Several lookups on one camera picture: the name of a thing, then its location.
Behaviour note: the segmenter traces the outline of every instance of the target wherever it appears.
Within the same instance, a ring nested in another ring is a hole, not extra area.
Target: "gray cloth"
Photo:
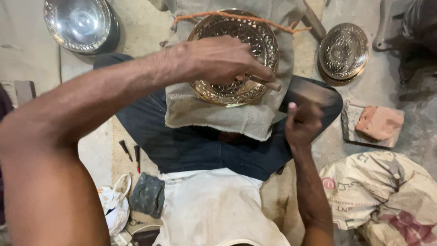
[[[141,173],[134,190],[129,196],[129,206],[133,211],[149,214],[158,219],[164,206],[165,182],[155,176]]]
[[[237,8],[252,12],[283,26],[299,21],[306,8],[303,0],[165,0],[171,13],[187,15],[198,12]],[[200,19],[180,21],[176,34],[168,45],[186,41]],[[242,133],[256,140],[267,140],[272,132],[272,120],[285,96],[291,80],[294,53],[290,34],[275,31],[280,51],[277,78],[282,84],[280,92],[269,89],[255,102],[234,108],[213,105],[199,99],[188,83],[166,88],[166,125],[171,128],[184,126],[209,126],[227,132]]]

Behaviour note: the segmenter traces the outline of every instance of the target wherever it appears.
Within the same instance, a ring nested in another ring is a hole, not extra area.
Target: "white shirt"
[[[261,211],[262,181],[228,168],[163,174],[164,225],[153,246],[290,246]]]

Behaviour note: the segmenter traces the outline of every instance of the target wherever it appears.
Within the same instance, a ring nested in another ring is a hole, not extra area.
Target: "dark blue pants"
[[[132,59],[123,54],[100,55],[94,69]],[[341,95],[326,83],[306,80],[337,93],[335,104],[322,108],[324,117],[321,120],[323,127],[320,134],[340,114],[343,100]],[[279,110],[287,112],[288,103],[299,104],[297,100],[294,94],[288,93]],[[165,89],[160,89],[116,113],[126,131],[158,166],[161,173],[227,167],[236,173],[266,181],[271,174],[292,159],[290,147],[285,139],[286,119],[273,124],[272,135],[265,142],[244,135],[232,141],[222,141],[222,132],[210,127],[166,127],[166,111]]]

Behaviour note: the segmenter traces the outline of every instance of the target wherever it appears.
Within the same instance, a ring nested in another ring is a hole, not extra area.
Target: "engraved brass plate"
[[[257,17],[250,12],[237,9],[223,11],[230,14]],[[250,44],[255,59],[269,67],[273,72],[277,72],[279,48],[274,33],[265,23],[212,15],[195,26],[188,41],[223,35],[237,37],[241,42]],[[268,89],[254,81],[244,82],[237,79],[231,85],[211,84],[207,81],[195,81],[191,82],[190,85],[194,92],[205,101],[227,107],[251,103]]]
[[[364,31],[351,23],[333,27],[320,44],[319,62],[333,80],[349,80],[362,73],[369,58],[369,43]]]

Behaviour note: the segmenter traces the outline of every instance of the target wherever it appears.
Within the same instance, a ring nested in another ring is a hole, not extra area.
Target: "stainless steel bowl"
[[[105,0],[46,0],[44,20],[56,42],[77,53],[109,52],[120,39],[117,18]]]

